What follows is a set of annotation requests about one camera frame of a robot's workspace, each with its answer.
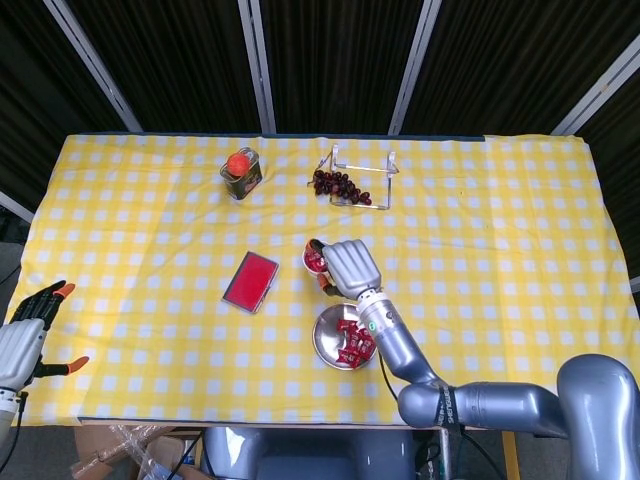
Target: table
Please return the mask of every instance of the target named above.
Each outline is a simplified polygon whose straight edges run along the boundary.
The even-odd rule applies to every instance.
[[[389,211],[340,208],[306,182],[337,143],[400,174]],[[264,181],[232,200],[218,174],[241,147]],[[377,177],[360,185],[377,195]],[[485,141],[74,135],[35,216],[10,311],[56,279],[77,289],[44,359],[91,361],[39,379],[25,422],[403,424],[377,362],[327,367],[311,329],[337,300],[301,264],[305,242],[362,238],[434,368],[452,384],[539,383],[602,352],[640,374],[626,266],[588,146]],[[256,315],[221,301],[252,250],[280,263]],[[392,381],[401,388],[400,381]]]

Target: silver plate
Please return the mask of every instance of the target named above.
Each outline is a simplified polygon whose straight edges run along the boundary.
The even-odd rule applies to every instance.
[[[333,305],[322,312],[316,319],[313,326],[313,347],[316,349],[318,356],[326,363],[339,370],[357,370],[364,367],[376,355],[376,348],[368,360],[365,360],[356,368],[351,368],[346,363],[338,362],[338,350],[347,346],[347,335],[345,332],[339,332],[338,320],[355,320],[359,327],[364,325],[360,323],[360,317],[356,311],[355,305],[343,303]]]

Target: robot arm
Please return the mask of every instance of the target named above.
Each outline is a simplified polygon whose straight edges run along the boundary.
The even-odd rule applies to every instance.
[[[560,398],[525,383],[481,382],[454,389],[433,371],[381,292],[382,276],[364,243],[346,241],[320,250],[337,290],[358,301],[360,319],[389,370],[409,382],[398,396],[408,425],[442,426],[443,405],[453,405],[454,420],[466,426],[568,437],[576,480],[640,480],[640,394],[621,363],[602,355],[569,360],[558,375]]]
[[[22,389],[34,377],[68,375],[89,360],[82,357],[70,364],[45,365],[42,346],[62,301],[74,285],[57,282],[26,298],[16,309],[11,322],[0,327],[0,445],[11,422],[24,409],[26,392]]]

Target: bunch of grapes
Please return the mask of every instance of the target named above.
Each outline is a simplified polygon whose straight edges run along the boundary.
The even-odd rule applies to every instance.
[[[339,195],[345,200],[351,200],[353,204],[371,205],[371,194],[356,188],[346,173],[316,170],[313,172],[313,182],[310,183],[313,183],[316,195]]]

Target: red case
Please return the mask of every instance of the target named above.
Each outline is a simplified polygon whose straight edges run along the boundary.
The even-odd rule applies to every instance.
[[[247,252],[222,299],[250,313],[260,308],[271,287],[278,264],[253,252]]]

